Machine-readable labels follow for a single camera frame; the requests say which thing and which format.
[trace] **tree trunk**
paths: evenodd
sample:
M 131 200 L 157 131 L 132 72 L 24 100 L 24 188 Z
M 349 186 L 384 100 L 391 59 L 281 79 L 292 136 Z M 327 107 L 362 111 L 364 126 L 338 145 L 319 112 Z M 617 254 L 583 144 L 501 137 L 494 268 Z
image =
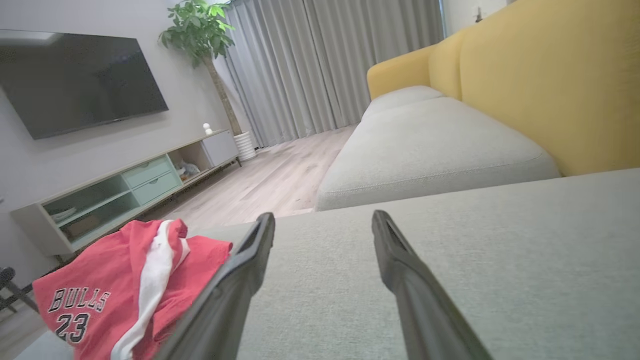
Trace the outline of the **tree trunk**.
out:
M 234 136 L 242 134 L 242 130 L 240 129 L 240 125 L 238 124 L 238 119 L 236 117 L 236 113 L 234 109 L 231 107 L 231 102 L 229 102 L 229 97 L 227 96 L 227 91 L 225 90 L 225 85 L 222 83 L 222 79 L 220 79 L 220 75 L 218 75 L 218 71 L 216 67 L 213 65 L 213 61 L 210 56 L 203 56 L 202 62 L 207 67 L 209 71 L 209 75 L 211 76 L 211 80 L 213 80 L 213 84 L 216 85 L 216 90 L 218 91 L 218 96 L 220 96 L 220 100 L 222 101 L 222 106 L 225 108 L 225 112 L 227 113 L 227 117 L 229 118 L 229 122 L 231 123 L 231 130 L 234 132 Z

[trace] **indoor tree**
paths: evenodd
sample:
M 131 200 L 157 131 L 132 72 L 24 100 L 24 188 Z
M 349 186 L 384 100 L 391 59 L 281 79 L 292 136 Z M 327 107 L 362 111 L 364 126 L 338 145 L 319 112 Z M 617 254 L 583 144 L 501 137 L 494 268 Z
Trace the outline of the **indoor tree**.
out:
M 194 68 L 201 63 L 207 67 L 209 75 L 216 85 L 216 90 L 225 108 L 231 130 L 240 135 L 240 125 L 234 113 L 222 80 L 213 65 L 211 58 L 227 55 L 227 48 L 234 44 L 225 33 L 235 30 L 225 22 L 225 4 L 207 4 L 205 0 L 184 0 L 173 8 L 168 8 L 169 18 L 173 26 L 160 34 L 160 41 L 165 47 L 172 45 L 183 50 L 191 58 Z

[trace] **ribbed white pot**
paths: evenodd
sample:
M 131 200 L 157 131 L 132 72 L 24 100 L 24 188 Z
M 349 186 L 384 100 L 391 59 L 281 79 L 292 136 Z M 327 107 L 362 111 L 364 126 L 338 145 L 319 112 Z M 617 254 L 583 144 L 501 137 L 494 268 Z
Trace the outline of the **ribbed white pot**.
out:
M 251 160 L 257 156 L 255 149 L 253 148 L 253 144 L 251 143 L 251 134 L 249 134 L 248 131 L 234 136 L 234 139 L 236 140 L 236 146 L 238 146 L 238 150 L 240 151 L 240 161 Z

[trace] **curtain fold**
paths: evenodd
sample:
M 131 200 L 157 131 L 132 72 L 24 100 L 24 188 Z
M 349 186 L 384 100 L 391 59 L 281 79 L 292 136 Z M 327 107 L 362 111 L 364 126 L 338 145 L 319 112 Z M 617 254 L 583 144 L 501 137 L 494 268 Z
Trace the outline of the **curtain fold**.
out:
M 437 0 L 235 0 L 232 74 L 260 147 L 360 121 L 367 70 L 443 39 Z

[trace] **flat screen tv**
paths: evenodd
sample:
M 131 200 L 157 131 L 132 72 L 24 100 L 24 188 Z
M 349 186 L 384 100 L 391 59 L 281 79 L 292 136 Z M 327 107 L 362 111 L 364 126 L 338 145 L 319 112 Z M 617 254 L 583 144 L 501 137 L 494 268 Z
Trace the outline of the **flat screen tv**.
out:
M 0 30 L 0 86 L 34 139 L 168 110 L 133 38 Z

